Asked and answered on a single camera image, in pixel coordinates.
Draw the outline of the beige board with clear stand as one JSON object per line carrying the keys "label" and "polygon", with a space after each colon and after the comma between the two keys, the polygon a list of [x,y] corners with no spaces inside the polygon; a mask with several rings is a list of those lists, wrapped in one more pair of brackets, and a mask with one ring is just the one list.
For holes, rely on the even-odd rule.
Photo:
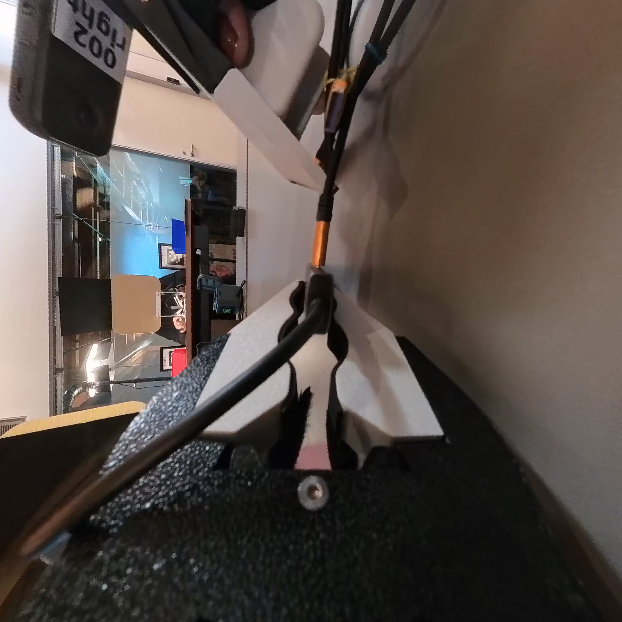
{"label": "beige board with clear stand", "polygon": [[111,278],[111,325],[118,335],[157,333],[162,324],[186,319],[185,291],[163,289],[154,276],[117,274]]}

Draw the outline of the black panel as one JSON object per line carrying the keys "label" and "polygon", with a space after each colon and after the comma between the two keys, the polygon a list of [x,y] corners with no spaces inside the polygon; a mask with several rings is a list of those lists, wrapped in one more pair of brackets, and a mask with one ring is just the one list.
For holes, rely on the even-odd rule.
{"label": "black panel", "polygon": [[112,331],[111,279],[58,277],[61,336]]}

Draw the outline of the cardboard box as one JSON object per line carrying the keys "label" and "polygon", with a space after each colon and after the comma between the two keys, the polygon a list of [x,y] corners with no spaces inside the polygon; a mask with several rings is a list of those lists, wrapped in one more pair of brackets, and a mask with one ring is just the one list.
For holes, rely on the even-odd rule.
{"label": "cardboard box", "polygon": [[209,245],[210,272],[218,276],[236,274],[237,245],[210,243]]}

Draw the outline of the glass partition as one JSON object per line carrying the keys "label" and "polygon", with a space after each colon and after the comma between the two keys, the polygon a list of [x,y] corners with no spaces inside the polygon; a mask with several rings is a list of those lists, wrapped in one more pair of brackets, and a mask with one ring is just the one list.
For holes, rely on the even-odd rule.
{"label": "glass partition", "polygon": [[[61,336],[58,277],[133,274],[160,279],[175,271],[159,268],[158,244],[171,244],[170,221],[185,221],[187,198],[207,229],[208,242],[200,243],[202,274],[216,275],[209,267],[210,243],[238,242],[229,230],[231,210],[239,207],[236,171],[122,149],[102,157],[58,145],[48,151],[50,413],[147,402],[171,377],[170,371],[160,371],[160,347],[185,346],[156,333]],[[236,284],[236,274],[219,277],[223,284]],[[210,299],[212,341],[240,312],[235,318],[216,315],[214,294]],[[84,363],[90,346],[108,338],[114,344],[114,379],[105,365],[95,369],[95,382],[87,382]]]}

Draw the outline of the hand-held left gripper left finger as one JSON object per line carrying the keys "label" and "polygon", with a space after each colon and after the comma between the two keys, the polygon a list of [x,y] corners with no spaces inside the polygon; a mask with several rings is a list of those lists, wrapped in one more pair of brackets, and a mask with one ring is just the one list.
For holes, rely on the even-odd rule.
{"label": "hand-held left gripper left finger", "polygon": [[[295,308],[291,296],[301,281],[294,281],[238,323],[201,392],[197,407],[260,361],[277,346],[282,325]],[[210,440],[236,443],[274,443],[280,432],[279,411],[291,392],[291,364],[286,362],[263,384],[205,429]]]}

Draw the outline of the dark wooden desk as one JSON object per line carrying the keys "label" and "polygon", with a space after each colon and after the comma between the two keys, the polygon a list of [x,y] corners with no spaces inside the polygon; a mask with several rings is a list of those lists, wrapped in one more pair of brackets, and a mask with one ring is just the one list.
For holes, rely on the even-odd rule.
{"label": "dark wooden desk", "polygon": [[200,225],[193,202],[185,200],[185,352],[187,366],[197,355],[197,347],[211,340],[210,294],[198,287],[202,272],[202,249],[200,243],[208,242],[207,229]]}

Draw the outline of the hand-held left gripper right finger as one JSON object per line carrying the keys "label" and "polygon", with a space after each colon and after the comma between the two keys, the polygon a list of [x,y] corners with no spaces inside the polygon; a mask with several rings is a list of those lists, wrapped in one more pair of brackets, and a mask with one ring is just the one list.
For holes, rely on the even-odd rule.
{"label": "hand-held left gripper right finger", "polygon": [[328,349],[337,361],[328,402],[332,468],[361,468],[376,448],[443,438],[393,332],[338,289]]}

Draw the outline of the studio light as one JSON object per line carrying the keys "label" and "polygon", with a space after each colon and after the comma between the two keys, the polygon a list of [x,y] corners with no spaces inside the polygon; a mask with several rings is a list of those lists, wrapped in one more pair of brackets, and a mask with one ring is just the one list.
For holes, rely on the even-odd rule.
{"label": "studio light", "polygon": [[104,339],[90,346],[84,363],[86,381],[95,382],[95,369],[105,365],[109,368],[109,379],[113,380],[115,361],[112,338]]}

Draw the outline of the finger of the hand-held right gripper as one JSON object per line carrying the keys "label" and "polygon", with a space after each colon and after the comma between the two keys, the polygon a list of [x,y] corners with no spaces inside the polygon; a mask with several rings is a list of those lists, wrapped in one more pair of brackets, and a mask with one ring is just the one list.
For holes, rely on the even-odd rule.
{"label": "finger of the hand-held right gripper", "polygon": [[227,71],[213,92],[213,101],[284,179],[323,190],[324,171],[240,70]]}

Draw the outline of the rounded light board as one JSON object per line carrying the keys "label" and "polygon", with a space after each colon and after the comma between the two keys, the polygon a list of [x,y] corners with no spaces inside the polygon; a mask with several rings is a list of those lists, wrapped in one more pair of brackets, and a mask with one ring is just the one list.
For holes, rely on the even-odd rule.
{"label": "rounded light board", "polygon": [[2,439],[20,436],[28,433],[49,431],[71,425],[87,424],[105,419],[114,419],[121,416],[136,416],[146,404],[139,401],[127,401],[110,406],[80,410],[68,414],[59,414],[34,421],[26,421],[16,425],[1,435]]}

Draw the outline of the person's right hand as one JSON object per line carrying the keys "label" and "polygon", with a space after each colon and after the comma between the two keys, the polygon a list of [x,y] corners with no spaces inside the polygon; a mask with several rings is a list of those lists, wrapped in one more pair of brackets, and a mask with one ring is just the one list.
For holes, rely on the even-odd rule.
{"label": "person's right hand", "polygon": [[235,68],[248,66],[254,39],[249,14],[241,1],[222,1],[218,8],[218,42]]}

